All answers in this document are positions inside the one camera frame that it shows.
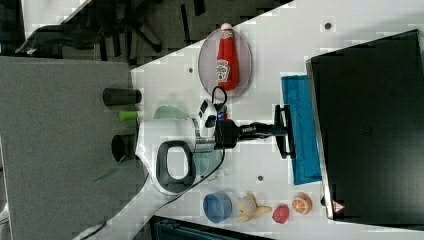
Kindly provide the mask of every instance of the blue towel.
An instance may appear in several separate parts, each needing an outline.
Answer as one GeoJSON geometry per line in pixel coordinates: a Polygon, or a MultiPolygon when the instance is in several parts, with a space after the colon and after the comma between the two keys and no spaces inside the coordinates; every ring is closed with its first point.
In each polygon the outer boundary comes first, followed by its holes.
{"type": "Polygon", "coordinates": [[[321,181],[311,91],[307,76],[282,78],[284,104],[290,106],[296,159],[292,159],[294,185],[321,181]]]}

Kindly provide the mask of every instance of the red ball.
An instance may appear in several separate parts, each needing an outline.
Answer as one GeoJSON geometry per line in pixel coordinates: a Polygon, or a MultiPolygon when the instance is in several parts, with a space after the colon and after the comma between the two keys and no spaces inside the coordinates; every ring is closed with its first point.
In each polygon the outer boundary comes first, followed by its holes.
{"type": "Polygon", "coordinates": [[[281,205],[277,207],[272,214],[272,219],[277,223],[285,223],[289,218],[289,207],[287,205],[281,205]]]}

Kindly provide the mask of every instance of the blue bowl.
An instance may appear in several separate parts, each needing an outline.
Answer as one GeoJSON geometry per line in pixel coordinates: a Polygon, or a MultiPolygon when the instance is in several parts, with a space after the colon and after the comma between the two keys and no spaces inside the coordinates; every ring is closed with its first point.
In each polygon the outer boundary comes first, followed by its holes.
{"type": "Polygon", "coordinates": [[[203,199],[203,210],[211,222],[219,223],[231,215],[233,205],[227,194],[217,192],[208,194],[203,199]]]}

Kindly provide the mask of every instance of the gray mat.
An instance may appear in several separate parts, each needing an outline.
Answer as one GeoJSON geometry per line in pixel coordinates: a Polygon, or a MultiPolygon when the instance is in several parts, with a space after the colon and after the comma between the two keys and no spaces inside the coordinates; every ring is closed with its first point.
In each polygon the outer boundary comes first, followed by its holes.
{"type": "Polygon", "coordinates": [[[135,132],[102,101],[128,87],[128,66],[0,58],[0,137],[14,239],[72,239],[141,189],[140,161],[117,164],[110,142],[135,132]],[[96,181],[105,173],[109,177],[96,181]]]}

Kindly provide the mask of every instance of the ketchup bottle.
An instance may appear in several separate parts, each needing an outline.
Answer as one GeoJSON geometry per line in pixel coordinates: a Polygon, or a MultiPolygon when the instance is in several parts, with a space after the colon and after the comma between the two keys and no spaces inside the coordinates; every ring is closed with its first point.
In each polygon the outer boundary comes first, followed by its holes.
{"type": "Polygon", "coordinates": [[[221,26],[221,40],[216,61],[218,85],[225,91],[235,89],[239,83],[239,66],[236,46],[233,37],[233,27],[224,23],[221,26]]]}

